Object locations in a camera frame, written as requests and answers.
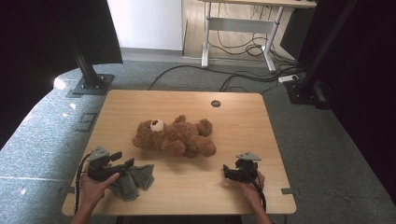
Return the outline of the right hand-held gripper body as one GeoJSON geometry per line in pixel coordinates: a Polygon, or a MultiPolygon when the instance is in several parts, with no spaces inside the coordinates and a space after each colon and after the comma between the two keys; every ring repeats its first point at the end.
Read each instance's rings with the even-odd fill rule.
{"type": "Polygon", "coordinates": [[[237,161],[235,167],[237,168],[236,180],[242,183],[254,181],[258,176],[258,162],[262,159],[257,155],[246,152],[236,156],[237,161]]]}

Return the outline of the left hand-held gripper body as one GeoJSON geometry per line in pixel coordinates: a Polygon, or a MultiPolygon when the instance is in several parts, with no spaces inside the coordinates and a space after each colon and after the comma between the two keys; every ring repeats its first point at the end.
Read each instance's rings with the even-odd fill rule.
{"type": "Polygon", "coordinates": [[[110,166],[112,154],[104,147],[98,146],[88,157],[88,177],[96,181],[105,181],[115,173],[124,173],[125,165],[110,166]]]}

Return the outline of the grey doll garment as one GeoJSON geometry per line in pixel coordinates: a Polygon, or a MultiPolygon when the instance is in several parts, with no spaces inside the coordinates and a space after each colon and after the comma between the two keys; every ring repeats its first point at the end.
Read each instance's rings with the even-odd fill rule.
{"type": "Polygon", "coordinates": [[[109,188],[125,202],[137,199],[138,189],[147,190],[154,182],[154,165],[128,168],[109,188]]]}

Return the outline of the brown teddy bear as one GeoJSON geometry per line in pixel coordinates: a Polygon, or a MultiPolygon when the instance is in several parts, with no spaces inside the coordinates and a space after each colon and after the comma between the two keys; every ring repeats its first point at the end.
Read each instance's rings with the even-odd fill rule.
{"type": "Polygon", "coordinates": [[[135,147],[174,157],[192,159],[201,155],[207,158],[217,153],[217,147],[209,137],[212,128],[208,119],[190,123],[184,115],[175,118],[171,124],[159,119],[146,120],[138,125],[132,142],[135,147]]]}

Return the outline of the person's right hand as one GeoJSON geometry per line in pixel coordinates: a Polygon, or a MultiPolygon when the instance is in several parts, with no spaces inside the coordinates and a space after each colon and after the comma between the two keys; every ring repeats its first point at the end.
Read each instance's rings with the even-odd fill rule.
{"type": "Polygon", "coordinates": [[[251,201],[261,201],[262,202],[262,198],[259,195],[259,193],[263,191],[264,179],[265,179],[265,177],[261,173],[258,173],[258,176],[255,179],[255,184],[253,184],[253,183],[239,183],[239,188],[241,189],[241,191],[248,203],[251,201]]]}

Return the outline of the person's left hand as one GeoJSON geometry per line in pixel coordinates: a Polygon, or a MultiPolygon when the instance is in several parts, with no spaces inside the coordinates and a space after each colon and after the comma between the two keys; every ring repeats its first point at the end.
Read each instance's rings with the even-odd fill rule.
{"type": "Polygon", "coordinates": [[[104,197],[106,189],[120,177],[115,173],[105,181],[99,182],[84,174],[80,179],[80,204],[83,206],[96,206],[104,197]]]}

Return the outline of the black metal stand with base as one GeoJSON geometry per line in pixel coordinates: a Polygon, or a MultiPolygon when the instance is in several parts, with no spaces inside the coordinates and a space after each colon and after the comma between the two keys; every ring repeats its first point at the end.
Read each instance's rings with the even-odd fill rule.
{"type": "Polygon", "coordinates": [[[76,87],[67,93],[67,97],[80,98],[83,95],[105,96],[114,76],[108,74],[97,74],[94,71],[92,64],[85,60],[73,32],[68,30],[66,32],[66,36],[69,47],[82,74],[82,78],[79,80],[76,87]]]}
{"type": "Polygon", "coordinates": [[[318,0],[307,35],[304,39],[304,79],[285,84],[290,102],[296,105],[314,105],[319,109],[330,107],[330,91],[323,80],[326,63],[335,47],[336,38],[359,0],[318,0]]]}

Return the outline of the dark curtain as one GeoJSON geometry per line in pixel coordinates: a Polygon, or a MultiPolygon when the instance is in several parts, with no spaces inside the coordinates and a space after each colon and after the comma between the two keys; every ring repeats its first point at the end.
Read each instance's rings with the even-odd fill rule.
{"type": "Polygon", "coordinates": [[[0,0],[0,149],[54,79],[78,67],[121,63],[107,0],[0,0]]]}
{"type": "Polygon", "coordinates": [[[396,204],[396,0],[318,0],[302,54],[396,204]]]}

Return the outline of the grey floor outlet frame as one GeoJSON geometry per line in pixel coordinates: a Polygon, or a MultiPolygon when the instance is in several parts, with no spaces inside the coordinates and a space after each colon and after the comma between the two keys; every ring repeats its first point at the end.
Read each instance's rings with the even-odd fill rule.
{"type": "Polygon", "coordinates": [[[75,132],[89,133],[94,126],[97,114],[96,113],[83,113],[79,119],[77,125],[74,127],[75,132]]]}

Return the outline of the white desk frame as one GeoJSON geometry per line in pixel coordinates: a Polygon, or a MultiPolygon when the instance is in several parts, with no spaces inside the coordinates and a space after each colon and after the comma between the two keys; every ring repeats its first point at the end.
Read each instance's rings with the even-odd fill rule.
{"type": "Polygon", "coordinates": [[[267,34],[267,42],[263,50],[263,56],[268,70],[271,73],[276,71],[270,49],[273,45],[278,26],[280,24],[283,11],[288,8],[315,8],[317,3],[314,0],[199,0],[206,6],[205,9],[205,39],[202,50],[201,66],[208,67],[209,55],[209,33],[211,31],[225,31],[235,33],[267,34]],[[211,16],[211,6],[213,4],[234,4],[248,6],[268,6],[278,7],[276,17],[273,21],[257,21],[245,19],[227,19],[211,16]]]}

